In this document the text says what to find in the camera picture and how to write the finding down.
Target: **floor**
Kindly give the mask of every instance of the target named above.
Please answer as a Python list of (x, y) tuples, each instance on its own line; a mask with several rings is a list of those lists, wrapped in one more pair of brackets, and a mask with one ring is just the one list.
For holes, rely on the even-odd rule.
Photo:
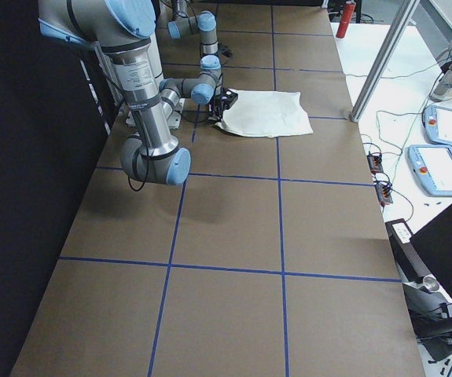
[[(234, 137), (188, 104), (189, 179), (135, 193), (120, 119), (11, 376), (423, 375), (326, 14), (203, 9), (226, 85), (300, 91), (314, 134)], [(164, 20), (165, 76), (195, 76), (199, 39)]]
[[(362, 22), (374, 24), (391, 24), (397, 11), (404, 0), (362, 0)], [(413, 15), (413, 22), (423, 37), (428, 48), (434, 57), (444, 51), (452, 32), (448, 31), (446, 25), (441, 24), (441, 20), (434, 19), (432, 12), (429, 12), (428, 0), (421, 1)]]

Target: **black wall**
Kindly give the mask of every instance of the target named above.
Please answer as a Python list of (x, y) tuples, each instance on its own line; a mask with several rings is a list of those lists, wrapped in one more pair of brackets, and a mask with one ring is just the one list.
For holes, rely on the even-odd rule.
[(38, 2), (0, 2), (0, 376), (8, 375), (106, 132), (79, 61), (39, 33)]

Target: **gray cylinder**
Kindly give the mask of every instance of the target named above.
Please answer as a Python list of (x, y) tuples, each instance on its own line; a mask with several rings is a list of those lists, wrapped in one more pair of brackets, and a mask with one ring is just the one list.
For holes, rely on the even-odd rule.
[(201, 55), (215, 55), (219, 51), (217, 40), (217, 22), (212, 12), (207, 10), (198, 16), (197, 26), (200, 29)]
[(147, 148), (138, 133), (129, 137), (121, 150), (121, 166), (135, 181), (181, 185), (189, 174), (190, 153), (185, 148), (159, 157), (147, 156)]

